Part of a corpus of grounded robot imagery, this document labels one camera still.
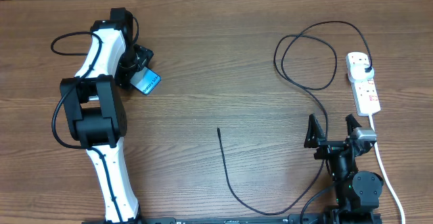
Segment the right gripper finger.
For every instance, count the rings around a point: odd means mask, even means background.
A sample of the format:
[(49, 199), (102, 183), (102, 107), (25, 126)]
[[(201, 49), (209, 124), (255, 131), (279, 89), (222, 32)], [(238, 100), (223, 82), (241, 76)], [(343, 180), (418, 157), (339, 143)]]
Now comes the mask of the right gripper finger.
[(346, 118), (346, 126), (347, 126), (347, 134), (350, 136), (352, 132), (358, 128), (361, 127), (359, 122), (356, 120), (356, 118), (353, 116), (353, 114), (349, 114)]
[(305, 148), (318, 148), (326, 141), (325, 133), (314, 114), (309, 115), (308, 129), (304, 140)]

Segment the blue screen smartphone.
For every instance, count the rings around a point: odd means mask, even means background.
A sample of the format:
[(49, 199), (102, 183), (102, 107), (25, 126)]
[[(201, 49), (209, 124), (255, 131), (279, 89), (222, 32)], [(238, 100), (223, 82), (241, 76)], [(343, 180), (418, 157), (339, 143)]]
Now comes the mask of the blue screen smartphone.
[(150, 94), (160, 81), (161, 77), (146, 67), (136, 72), (130, 80), (132, 86), (144, 95)]

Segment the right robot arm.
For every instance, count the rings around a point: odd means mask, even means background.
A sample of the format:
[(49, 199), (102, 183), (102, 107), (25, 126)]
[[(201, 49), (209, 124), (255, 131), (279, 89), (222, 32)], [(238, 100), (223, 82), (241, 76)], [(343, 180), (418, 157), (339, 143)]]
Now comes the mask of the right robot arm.
[(381, 223), (379, 207), (384, 180), (370, 171), (360, 171), (355, 158), (370, 151), (377, 142), (377, 135), (370, 127), (362, 127), (353, 115), (346, 117), (348, 135), (343, 141), (329, 141), (314, 114), (304, 142), (305, 148), (314, 148), (314, 158), (329, 164), (332, 185), (315, 194), (303, 207), (299, 221), (305, 220), (309, 204), (324, 193), (334, 190), (337, 205), (327, 206), (317, 215), (318, 223)]

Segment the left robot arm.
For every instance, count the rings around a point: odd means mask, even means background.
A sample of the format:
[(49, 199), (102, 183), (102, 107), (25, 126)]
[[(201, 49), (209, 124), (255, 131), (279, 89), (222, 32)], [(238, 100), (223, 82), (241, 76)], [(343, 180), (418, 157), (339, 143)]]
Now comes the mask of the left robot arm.
[(113, 8), (107, 20), (94, 22), (85, 62), (60, 83), (61, 99), (71, 137), (90, 157), (105, 204), (104, 223), (142, 223), (124, 158), (127, 114), (119, 89), (136, 88), (144, 95), (161, 78), (149, 68), (154, 53), (137, 44), (139, 24), (124, 7)]

